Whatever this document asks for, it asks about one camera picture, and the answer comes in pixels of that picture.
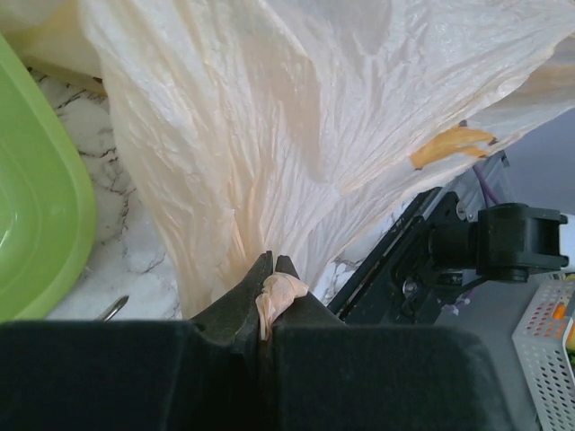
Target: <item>white plastic bag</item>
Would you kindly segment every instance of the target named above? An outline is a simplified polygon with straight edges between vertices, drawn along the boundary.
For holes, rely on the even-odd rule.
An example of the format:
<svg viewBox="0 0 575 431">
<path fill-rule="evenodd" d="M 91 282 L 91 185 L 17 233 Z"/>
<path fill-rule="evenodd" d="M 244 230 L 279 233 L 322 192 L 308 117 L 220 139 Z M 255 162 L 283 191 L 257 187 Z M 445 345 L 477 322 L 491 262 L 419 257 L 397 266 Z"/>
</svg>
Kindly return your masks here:
<svg viewBox="0 0 575 431">
<path fill-rule="evenodd" d="M 291 256 L 314 286 L 395 204 L 476 161 L 483 144 L 421 170 L 411 161 L 462 119 L 498 138 L 493 152 L 575 104 L 568 76 L 501 100 L 575 31 L 568 0 L 82 0 L 81 10 L 119 153 L 178 270 L 185 316 L 266 250 Z"/>
</svg>

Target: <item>white plastic basket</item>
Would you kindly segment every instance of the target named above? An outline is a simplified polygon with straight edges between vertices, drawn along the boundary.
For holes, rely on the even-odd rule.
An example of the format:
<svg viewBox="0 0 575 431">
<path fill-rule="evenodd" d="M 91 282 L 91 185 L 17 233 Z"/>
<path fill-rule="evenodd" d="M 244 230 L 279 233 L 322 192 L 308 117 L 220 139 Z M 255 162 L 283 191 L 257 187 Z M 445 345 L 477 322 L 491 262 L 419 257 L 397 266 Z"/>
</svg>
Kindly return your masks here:
<svg viewBox="0 0 575 431">
<path fill-rule="evenodd" d="M 513 333 L 544 431 L 575 430 L 575 378 L 565 349 L 574 291 L 575 281 L 543 282 Z"/>
</svg>

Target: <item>wire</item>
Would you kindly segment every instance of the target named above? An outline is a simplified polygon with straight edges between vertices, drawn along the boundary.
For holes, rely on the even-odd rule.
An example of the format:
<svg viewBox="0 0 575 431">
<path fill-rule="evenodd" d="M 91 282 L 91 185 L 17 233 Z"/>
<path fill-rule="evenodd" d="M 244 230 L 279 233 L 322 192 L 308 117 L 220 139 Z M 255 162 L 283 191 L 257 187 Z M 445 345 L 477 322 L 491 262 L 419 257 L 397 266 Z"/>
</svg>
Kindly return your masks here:
<svg viewBox="0 0 575 431">
<path fill-rule="evenodd" d="M 499 198 L 497 197 L 497 195 L 495 194 L 493 189 L 490 187 L 490 185 L 487 183 L 487 181 L 485 180 L 485 177 L 483 176 L 483 173 L 477 167 L 477 165 L 475 165 L 473 167 L 473 172 L 475 173 L 475 176 L 477 177 L 477 180 L 479 181 L 479 185 L 482 188 L 482 194 L 483 194 L 483 200 L 485 201 L 485 207 L 486 208 L 490 207 L 489 199 L 491 200 L 491 202 L 493 202 L 494 205 L 499 205 L 500 204 Z"/>
</svg>

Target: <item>marble surface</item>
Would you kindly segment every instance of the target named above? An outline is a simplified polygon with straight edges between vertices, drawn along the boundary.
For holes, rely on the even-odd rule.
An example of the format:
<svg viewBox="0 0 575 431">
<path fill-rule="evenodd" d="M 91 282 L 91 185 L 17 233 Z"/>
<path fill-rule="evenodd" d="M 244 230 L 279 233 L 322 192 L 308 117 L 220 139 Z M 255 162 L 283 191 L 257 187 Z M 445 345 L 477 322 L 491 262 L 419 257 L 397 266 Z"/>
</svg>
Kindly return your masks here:
<svg viewBox="0 0 575 431">
<path fill-rule="evenodd" d="M 113 141 L 108 100 L 32 72 L 64 124 L 94 186 L 98 225 L 93 251 L 74 289 L 49 319 L 95 319 L 123 295 L 114 319 L 178 319 L 176 277 L 149 214 L 122 168 Z M 409 202 L 374 225 L 325 272 L 314 293 L 328 303 L 401 215 Z"/>
</svg>

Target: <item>green bowl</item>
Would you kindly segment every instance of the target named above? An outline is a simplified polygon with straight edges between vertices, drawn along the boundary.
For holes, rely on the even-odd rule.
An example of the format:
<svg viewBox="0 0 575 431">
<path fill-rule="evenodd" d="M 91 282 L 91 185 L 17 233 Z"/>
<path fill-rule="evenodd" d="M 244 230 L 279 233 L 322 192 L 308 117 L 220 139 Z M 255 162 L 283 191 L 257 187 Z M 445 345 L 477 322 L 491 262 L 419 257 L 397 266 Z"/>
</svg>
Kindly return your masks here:
<svg viewBox="0 0 575 431">
<path fill-rule="evenodd" d="M 77 150 L 0 36 L 0 321 L 44 317 L 74 286 L 96 206 Z"/>
</svg>

